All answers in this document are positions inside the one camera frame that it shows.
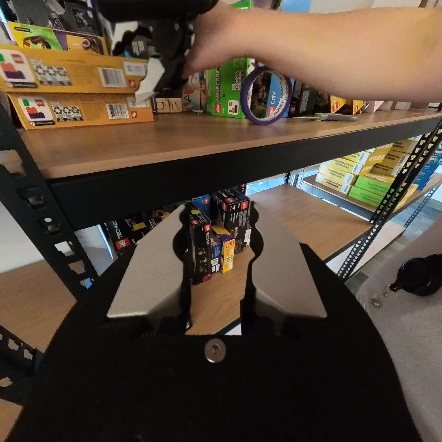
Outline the black toy box white labels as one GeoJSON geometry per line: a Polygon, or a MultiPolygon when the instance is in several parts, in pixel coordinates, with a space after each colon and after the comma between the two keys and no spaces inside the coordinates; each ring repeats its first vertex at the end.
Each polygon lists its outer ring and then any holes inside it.
{"type": "Polygon", "coordinates": [[[330,112],[330,96],[296,81],[292,92],[288,117],[308,117],[330,112]]]}

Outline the purple tape roll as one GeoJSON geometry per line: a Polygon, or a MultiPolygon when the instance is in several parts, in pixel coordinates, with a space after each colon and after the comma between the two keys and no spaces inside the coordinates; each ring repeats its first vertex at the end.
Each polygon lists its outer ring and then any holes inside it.
{"type": "Polygon", "coordinates": [[[279,119],[287,116],[291,102],[292,92],[294,89],[294,82],[289,77],[279,74],[278,72],[268,68],[265,65],[254,64],[254,67],[255,67],[254,70],[247,75],[241,87],[240,91],[241,109],[244,115],[246,116],[246,119],[248,119],[252,123],[256,125],[270,125],[275,123],[279,119]],[[258,119],[251,113],[250,105],[251,105],[253,83],[261,73],[275,74],[279,78],[282,86],[281,88],[282,100],[279,102],[277,110],[271,116],[265,117],[263,119],[258,119]]]}

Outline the small yellow toy box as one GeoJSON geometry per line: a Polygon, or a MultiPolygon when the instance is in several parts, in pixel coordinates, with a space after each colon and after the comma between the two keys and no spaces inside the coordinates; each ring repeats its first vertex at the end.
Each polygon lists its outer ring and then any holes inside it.
{"type": "Polygon", "coordinates": [[[219,224],[212,224],[211,233],[218,238],[221,243],[220,272],[226,273],[233,268],[235,237],[219,224]]]}

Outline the stack of yellow boxes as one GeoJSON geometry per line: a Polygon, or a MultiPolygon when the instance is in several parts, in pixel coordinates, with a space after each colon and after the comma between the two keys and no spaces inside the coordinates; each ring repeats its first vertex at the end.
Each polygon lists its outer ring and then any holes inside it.
{"type": "Polygon", "coordinates": [[[402,169],[411,165],[418,140],[412,137],[323,162],[315,182],[376,208],[402,169]]]}

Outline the dark blue toy box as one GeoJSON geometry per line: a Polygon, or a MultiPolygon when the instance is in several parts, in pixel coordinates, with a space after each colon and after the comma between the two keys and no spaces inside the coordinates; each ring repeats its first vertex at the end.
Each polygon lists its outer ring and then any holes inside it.
{"type": "Polygon", "coordinates": [[[211,218],[211,196],[210,194],[192,198],[190,202],[207,218],[211,218]]]}

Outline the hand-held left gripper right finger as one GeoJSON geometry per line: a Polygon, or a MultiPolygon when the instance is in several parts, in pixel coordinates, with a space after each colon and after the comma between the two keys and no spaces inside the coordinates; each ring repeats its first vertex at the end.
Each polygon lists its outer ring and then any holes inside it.
{"type": "Polygon", "coordinates": [[[284,329],[292,318],[327,318],[298,239],[258,202],[250,205],[250,227],[253,256],[240,302],[241,328],[253,329],[261,318],[274,329],[284,329]]]}

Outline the grey yellow scissors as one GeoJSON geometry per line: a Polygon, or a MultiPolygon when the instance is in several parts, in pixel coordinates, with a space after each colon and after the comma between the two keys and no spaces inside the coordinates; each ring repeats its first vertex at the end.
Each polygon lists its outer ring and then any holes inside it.
{"type": "Polygon", "coordinates": [[[295,117],[296,120],[306,121],[335,121],[335,122],[354,122],[358,119],[358,115],[346,115],[339,113],[316,113],[311,116],[295,117]]]}

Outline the person's right forearm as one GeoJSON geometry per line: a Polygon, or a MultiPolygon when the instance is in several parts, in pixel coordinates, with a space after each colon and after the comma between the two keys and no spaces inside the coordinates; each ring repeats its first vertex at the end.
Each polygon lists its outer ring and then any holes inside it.
{"type": "Polygon", "coordinates": [[[342,98],[441,101],[441,8],[252,11],[245,52],[342,98]]]}

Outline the black blue truck toy box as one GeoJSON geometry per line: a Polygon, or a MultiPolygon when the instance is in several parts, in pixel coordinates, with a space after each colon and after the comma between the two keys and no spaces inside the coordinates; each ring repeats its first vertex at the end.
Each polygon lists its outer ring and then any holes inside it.
{"type": "Polygon", "coordinates": [[[235,189],[224,189],[211,193],[211,216],[216,223],[236,239],[242,225],[241,200],[235,189]]]}

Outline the person's right hand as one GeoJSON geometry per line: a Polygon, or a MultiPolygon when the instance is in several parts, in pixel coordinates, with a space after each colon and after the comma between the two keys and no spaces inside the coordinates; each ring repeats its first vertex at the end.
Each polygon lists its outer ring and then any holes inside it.
{"type": "Polygon", "coordinates": [[[194,43],[186,56],[182,79],[196,72],[219,68],[245,55],[242,44],[246,38],[235,36],[243,26],[241,19],[246,18],[243,12],[246,11],[218,1],[210,11],[195,19],[194,43]]]}

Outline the grey toy box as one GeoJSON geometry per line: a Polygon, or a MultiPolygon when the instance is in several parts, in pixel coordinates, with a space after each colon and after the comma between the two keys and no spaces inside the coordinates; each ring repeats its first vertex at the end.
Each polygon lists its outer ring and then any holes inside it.
{"type": "Polygon", "coordinates": [[[21,29],[40,27],[102,36],[92,1],[2,0],[1,21],[21,29]]]}

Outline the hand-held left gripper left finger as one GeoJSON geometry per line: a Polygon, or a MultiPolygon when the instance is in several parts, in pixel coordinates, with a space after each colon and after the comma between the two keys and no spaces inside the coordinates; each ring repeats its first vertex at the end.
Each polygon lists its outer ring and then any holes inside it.
{"type": "Polygon", "coordinates": [[[167,317],[186,329],[191,322],[191,284],[186,216],[182,204],[140,240],[107,312],[107,318],[141,317],[153,329],[167,317]]]}

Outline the small blue white toy box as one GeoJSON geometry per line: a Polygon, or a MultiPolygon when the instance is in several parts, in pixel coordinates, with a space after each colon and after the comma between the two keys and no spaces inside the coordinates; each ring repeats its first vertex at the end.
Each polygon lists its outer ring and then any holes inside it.
{"type": "Polygon", "coordinates": [[[221,243],[218,238],[210,234],[210,264],[211,274],[220,271],[221,243]]]}

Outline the purple green toy box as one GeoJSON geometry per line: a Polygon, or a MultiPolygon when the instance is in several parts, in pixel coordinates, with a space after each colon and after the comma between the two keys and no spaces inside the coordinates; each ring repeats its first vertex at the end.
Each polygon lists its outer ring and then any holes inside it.
{"type": "Polygon", "coordinates": [[[109,55],[105,38],[66,30],[7,22],[7,31],[21,48],[109,55]]]}

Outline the black toy box red logo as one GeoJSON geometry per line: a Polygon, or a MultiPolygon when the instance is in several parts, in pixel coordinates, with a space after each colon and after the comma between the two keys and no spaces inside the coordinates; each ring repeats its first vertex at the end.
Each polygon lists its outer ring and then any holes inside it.
{"type": "Polygon", "coordinates": [[[239,212],[239,234],[237,239],[240,242],[238,252],[244,250],[246,246],[250,244],[251,227],[250,227],[250,198],[244,194],[238,195],[240,202],[239,212]]]}

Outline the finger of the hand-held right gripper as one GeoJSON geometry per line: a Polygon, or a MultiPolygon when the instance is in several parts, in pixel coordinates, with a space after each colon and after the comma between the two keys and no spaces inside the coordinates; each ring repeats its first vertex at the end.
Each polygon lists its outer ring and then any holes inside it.
{"type": "Polygon", "coordinates": [[[111,54],[117,57],[155,57],[151,31],[140,23],[134,30],[126,28],[122,36],[114,40],[111,54]]]}
{"type": "Polygon", "coordinates": [[[152,98],[155,89],[165,73],[161,59],[149,58],[145,78],[140,82],[139,89],[135,92],[135,103],[142,103],[152,98]]]}

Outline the black orange toy box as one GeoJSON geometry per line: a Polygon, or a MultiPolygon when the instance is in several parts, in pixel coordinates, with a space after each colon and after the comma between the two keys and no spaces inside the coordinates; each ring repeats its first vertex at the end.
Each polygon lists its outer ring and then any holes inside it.
{"type": "Polygon", "coordinates": [[[120,256],[124,250],[136,244],[148,233],[148,228],[141,214],[108,221],[104,225],[117,256],[120,256]]]}

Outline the green toy box white edge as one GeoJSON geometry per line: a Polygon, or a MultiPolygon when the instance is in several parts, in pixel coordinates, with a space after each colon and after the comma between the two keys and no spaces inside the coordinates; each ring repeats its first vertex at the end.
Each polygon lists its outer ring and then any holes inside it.
{"type": "Polygon", "coordinates": [[[245,119],[240,105],[241,87],[251,72],[249,58],[235,58],[220,68],[205,71],[205,112],[215,116],[245,119]]]}

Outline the black toy box yellow sticker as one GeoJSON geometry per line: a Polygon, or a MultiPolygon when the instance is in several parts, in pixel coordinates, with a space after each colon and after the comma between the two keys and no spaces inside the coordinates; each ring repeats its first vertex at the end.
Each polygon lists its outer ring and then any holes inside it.
{"type": "Polygon", "coordinates": [[[176,204],[161,206],[155,209],[147,209],[141,212],[148,232],[152,231],[158,224],[166,219],[179,206],[176,204]]]}

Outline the yellow flamingo toy box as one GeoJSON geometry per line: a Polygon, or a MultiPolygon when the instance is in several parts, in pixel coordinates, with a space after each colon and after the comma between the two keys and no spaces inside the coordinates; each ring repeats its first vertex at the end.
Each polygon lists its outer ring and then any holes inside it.
{"type": "Polygon", "coordinates": [[[202,109],[206,112],[207,84],[205,72],[191,75],[182,89],[183,112],[202,109]]]}

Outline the black toy box yellow logo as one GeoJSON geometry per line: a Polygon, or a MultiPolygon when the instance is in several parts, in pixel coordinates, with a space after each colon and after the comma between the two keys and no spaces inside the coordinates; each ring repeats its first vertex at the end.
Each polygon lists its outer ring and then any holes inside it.
{"type": "Polygon", "coordinates": [[[161,59],[165,73],[155,89],[156,94],[145,102],[135,104],[138,107],[149,104],[156,113],[181,113],[183,111],[181,95],[185,84],[185,81],[181,78],[184,63],[183,52],[180,45],[172,44],[170,41],[160,40],[160,42],[155,42],[154,39],[153,41],[155,44],[155,57],[139,58],[146,61],[145,71],[147,71],[149,58],[161,59]]]}

